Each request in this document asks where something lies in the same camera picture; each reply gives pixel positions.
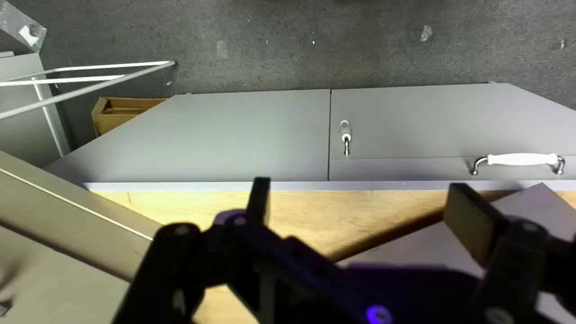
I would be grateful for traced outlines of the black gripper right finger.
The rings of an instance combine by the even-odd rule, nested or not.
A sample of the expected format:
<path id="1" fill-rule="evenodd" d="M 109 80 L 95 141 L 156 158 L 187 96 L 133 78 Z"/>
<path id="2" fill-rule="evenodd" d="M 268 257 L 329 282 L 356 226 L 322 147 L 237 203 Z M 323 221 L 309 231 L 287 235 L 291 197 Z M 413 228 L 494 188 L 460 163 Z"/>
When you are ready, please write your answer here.
<path id="1" fill-rule="evenodd" d="M 536 309 L 539 291 L 576 312 L 574 240 L 500 212 L 467 183 L 448 186 L 442 221 L 484 267 L 467 305 L 471 324 L 556 324 Z"/>

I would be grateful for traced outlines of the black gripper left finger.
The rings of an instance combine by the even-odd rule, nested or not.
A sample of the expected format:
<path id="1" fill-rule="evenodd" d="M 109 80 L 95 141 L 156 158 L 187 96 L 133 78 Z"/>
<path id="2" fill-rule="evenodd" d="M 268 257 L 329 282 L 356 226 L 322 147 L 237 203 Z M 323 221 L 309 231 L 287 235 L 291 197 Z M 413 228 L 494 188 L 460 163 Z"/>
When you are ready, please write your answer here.
<path id="1" fill-rule="evenodd" d="M 226 285 L 259 324 L 327 324 L 332 264 L 296 237 L 264 224 L 269 177 L 251 181 L 244 208 L 206 230 L 170 222 L 154 231 L 113 324 L 190 324 L 205 291 Z"/>

